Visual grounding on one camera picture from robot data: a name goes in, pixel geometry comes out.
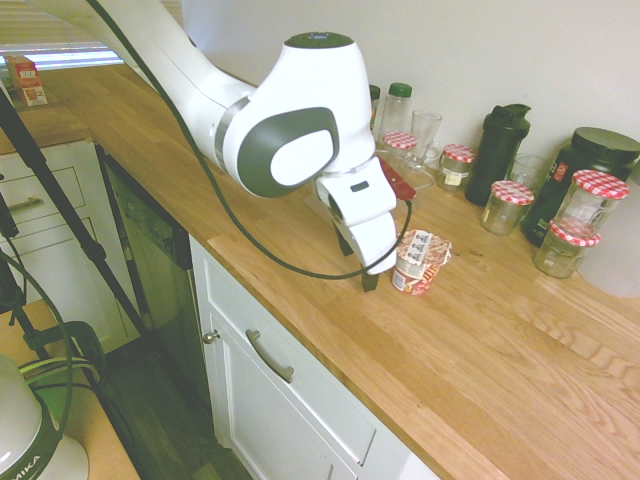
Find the window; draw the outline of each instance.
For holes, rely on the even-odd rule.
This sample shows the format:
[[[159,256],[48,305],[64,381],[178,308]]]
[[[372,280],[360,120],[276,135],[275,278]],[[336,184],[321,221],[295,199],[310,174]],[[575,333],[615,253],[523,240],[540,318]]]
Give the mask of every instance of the window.
[[[182,25],[180,0],[162,3]],[[122,62],[82,30],[24,0],[0,0],[0,69],[6,69],[1,55],[25,55],[39,70]]]

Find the white cabinet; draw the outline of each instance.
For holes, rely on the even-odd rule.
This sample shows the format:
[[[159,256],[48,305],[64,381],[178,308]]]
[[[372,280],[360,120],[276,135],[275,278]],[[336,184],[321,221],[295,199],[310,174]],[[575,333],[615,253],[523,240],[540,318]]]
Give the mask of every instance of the white cabinet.
[[[104,247],[107,263],[130,299],[133,288],[120,247],[100,166],[92,143],[84,141],[44,148],[47,165],[67,194],[89,233]],[[29,273],[52,298],[65,321],[81,320],[96,331],[105,351],[137,336],[111,290],[65,223],[33,171],[18,154],[0,157],[0,192],[20,231],[14,244]],[[4,239],[2,250],[13,256]],[[15,274],[22,286],[21,276]],[[39,298],[27,288],[27,301]]]
[[[254,478],[437,479],[193,239],[191,251],[203,335],[213,334],[216,436]]]

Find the green bottle cap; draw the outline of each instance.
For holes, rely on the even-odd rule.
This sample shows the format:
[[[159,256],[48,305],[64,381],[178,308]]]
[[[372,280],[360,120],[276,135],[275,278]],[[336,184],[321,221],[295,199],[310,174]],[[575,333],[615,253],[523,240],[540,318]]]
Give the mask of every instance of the green bottle cap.
[[[409,98],[411,91],[411,85],[407,85],[406,83],[392,83],[389,85],[389,95],[396,97]]]
[[[284,42],[287,47],[309,49],[346,47],[352,43],[349,37],[331,32],[301,33]]]
[[[380,99],[380,87],[377,85],[369,85],[369,95],[371,95],[371,101]]]

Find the dishwasher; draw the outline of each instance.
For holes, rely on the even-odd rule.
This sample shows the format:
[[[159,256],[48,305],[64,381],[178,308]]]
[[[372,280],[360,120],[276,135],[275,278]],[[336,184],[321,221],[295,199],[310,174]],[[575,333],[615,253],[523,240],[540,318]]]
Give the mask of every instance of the dishwasher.
[[[97,151],[147,330],[142,335],[187,404],[210,414],[189,234],[111,156]]]

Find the metal drawer pull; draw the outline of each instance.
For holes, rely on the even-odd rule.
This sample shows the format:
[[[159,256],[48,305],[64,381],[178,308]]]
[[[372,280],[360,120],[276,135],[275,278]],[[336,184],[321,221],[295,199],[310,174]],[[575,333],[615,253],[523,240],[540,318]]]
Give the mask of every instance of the metal drawer pull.
[[[255,349],[262,361],[266,363],[267,366],[281,379],[287,383],[291,383],[293,381],[293,367],[282,367],[278,365],[273,358],[271,358],[271,355],[269,355],[264,348],[262,348],[262,345],[258,343],[258,339],[260,338],[260,332],[258,330],[247,330],[245,333],[247,334],[249,343],[251,343],[251,346]]]
[[[18,210],[24,210],[25,208],[35,207],[36,205],[40,205],[41,203],[44,203],[44,201],[36,197],[29,197],[22,203],[16,203],[15,205],[9,206],[9,211],[13,213],[17,212]]]

